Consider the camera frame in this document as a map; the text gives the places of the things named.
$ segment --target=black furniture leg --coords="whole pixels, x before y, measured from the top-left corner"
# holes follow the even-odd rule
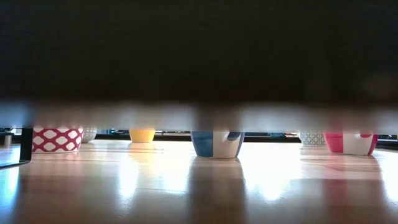
[[[19,166],[30,162],[30,160],[32,159],[32,138],[33,138],[33,129],[22,128],[19,162],[0,164],[0,169]]]

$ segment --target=hardwood floor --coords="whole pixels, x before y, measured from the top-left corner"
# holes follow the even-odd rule
[[[245,142],[205,159],[190,142],[95,140],[0,170],[0,223],[397,223],[397,173],[382,149]]]

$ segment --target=wooden floor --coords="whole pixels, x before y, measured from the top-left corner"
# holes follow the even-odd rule
[[[245,142],[216,160],[190,142],[95,140],[0,170],[0,223],[398,223],[398,154]]]

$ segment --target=pink and white bowl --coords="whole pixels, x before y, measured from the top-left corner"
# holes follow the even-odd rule
[[[378,134],[361,133],[325,133],[323,136],[331,152],[360,156],[371,155],[379,137]]]
[[[83,128],[41,128],[33,129],[33,153],[77,152],[81,145]]]

